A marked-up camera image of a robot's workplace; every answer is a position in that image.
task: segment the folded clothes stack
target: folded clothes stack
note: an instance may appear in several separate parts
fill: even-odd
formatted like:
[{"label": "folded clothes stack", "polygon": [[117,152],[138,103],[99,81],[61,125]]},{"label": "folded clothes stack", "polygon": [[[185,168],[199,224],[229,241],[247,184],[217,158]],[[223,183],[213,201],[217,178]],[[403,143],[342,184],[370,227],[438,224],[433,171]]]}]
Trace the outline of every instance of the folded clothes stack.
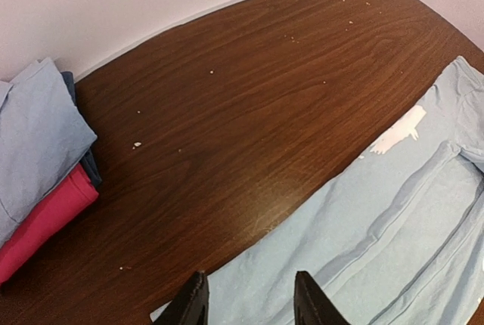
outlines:
[{"label": "folded clothes stack", "polygon": [[0,81],[0,284],[98,197],[72,73],[47,58]]}]

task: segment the white print on shirt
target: white print on shirt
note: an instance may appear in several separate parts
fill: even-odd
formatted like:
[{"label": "white print on shirt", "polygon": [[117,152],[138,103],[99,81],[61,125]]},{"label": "white print on shirt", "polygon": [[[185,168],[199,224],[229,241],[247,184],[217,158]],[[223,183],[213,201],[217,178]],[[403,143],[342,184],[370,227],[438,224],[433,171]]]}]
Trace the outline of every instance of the white print on shirt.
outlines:
[{"label": "white print on shirt", "polygon": [[422,106],[413,106],[401,119],[386,130],[373,144],[371,153],[385,154],[395,144],[399,143],[409,135],[414,140],[418,139],[417,125],[427,114]]}]

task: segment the clothing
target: clothing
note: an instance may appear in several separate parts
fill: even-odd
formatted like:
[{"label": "clothing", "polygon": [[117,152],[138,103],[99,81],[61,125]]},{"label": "clothing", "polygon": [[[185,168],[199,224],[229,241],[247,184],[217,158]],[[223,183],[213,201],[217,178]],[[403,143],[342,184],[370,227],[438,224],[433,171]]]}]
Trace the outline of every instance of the clothing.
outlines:
[{"label": "clothing", "polygon": [[352,325],[464,323],[484,288],[483,102],[484,76],[458,57],[341,175],[209,275],[211,324],[294,323],[297,271]]},{"label": "clothing", "polygon": [[[69,95],[73,99],[73,103],[76,104],[76,84],[74,83],[73,74],[71,72],[62,72],[61,74],[62,79],[66,84]],[[89,179],[91,179],[91,184],[94,185],[94,187],[98,187],[101,184],[102,179],[99,175],[98,167],[96,166],[96,162],[94,160],[91,149],[89,149],[82,157],[81,165],[84,168],[86,174],[89,176]]]},{"label": "clothing", "polygon": [[0,284],[8,280],[39,247],[98,198],[89,177],[78,164],[31,211],[0,249]]},{"label": "clothing", "polygon": [[0,82],[0,246],[96,139],[47,58]]}]

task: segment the wood grain surface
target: wood grain surface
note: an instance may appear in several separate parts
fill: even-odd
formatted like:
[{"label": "wood grain surface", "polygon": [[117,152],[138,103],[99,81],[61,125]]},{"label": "wood grain surface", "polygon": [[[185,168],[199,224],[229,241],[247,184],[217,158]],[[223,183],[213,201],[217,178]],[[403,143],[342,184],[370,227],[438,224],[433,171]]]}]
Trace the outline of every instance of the wood grain surface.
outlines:
[{"label": "wood grain surface", "polygon": [[484,71],[484,54],[418,0],[249,0],[117,58],[78,84],[101,198],[5,284],[0,323],[149,324],[195,270],[222,266],[348,166],[459,54]]}]

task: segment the pink shirt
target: pink shirt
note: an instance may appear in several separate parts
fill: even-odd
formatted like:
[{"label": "pink shirt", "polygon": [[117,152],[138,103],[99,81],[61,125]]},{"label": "pink shirt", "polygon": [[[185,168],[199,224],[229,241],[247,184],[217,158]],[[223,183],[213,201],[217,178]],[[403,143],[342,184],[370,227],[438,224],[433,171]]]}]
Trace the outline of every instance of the pink shirt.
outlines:
[{"label": "pink shirt", "polygon": [[47,239],[98,198],[98,192],[78,164],[31,211],[0,249],[0,283],[8,280]]}]

